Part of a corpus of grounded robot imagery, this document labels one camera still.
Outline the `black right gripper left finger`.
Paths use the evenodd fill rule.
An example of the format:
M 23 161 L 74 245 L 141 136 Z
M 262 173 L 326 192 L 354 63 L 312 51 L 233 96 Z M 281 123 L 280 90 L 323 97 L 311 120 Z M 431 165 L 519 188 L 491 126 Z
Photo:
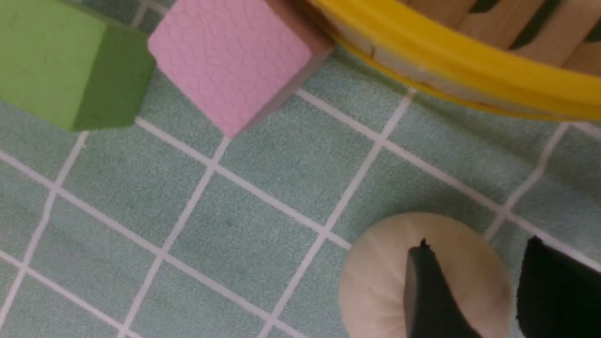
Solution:
M 403 292 L 408 338 L 478 338 L 459 309 L 426 239 L 408 249 Z

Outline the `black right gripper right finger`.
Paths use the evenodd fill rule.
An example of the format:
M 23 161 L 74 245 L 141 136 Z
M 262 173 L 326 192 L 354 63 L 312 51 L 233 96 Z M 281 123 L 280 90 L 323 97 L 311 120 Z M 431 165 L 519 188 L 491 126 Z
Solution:
M 598 338 L 600 273 L 534 236 L 524 251 L 516 318 L 526 338 Z

